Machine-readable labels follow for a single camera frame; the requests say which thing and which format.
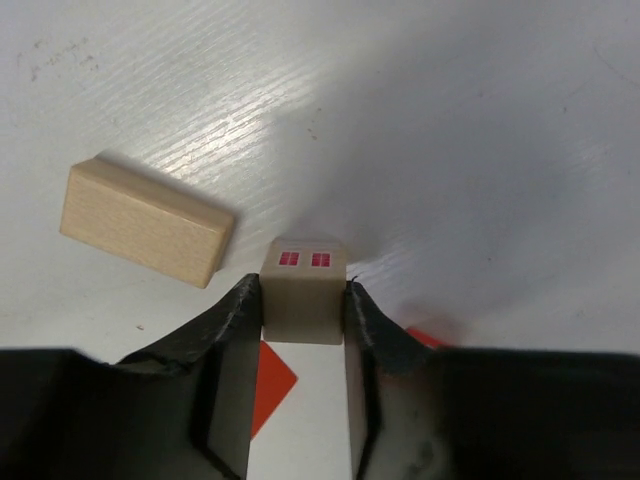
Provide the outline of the natural wood cube with windows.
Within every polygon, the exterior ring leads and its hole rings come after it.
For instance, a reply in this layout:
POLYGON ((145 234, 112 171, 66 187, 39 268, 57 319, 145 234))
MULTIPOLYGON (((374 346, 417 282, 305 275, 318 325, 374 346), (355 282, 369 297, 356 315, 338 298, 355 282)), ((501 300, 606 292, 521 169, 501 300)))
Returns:
POLYGON ((259 273, 264 339, 340 345, 346 270, 339 241, 274 239, 259 273))

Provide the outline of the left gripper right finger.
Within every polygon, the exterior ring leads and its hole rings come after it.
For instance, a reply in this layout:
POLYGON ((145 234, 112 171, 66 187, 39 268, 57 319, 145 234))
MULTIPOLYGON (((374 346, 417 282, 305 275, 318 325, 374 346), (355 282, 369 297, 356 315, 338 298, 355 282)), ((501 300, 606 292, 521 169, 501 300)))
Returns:
POLYGON ((358 282, 343 302, 355 479, 635 479, 639 359, 428 347, 358 282))

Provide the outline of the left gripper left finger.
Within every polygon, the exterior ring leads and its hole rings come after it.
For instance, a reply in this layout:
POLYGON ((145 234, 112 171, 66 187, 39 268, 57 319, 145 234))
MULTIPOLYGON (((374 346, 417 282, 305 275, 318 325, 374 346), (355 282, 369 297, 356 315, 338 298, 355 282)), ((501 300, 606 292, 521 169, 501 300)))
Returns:
POLYGON ((260 351, 258 277, 117 363, 1 353, 5 479, 243 479, 260 351))

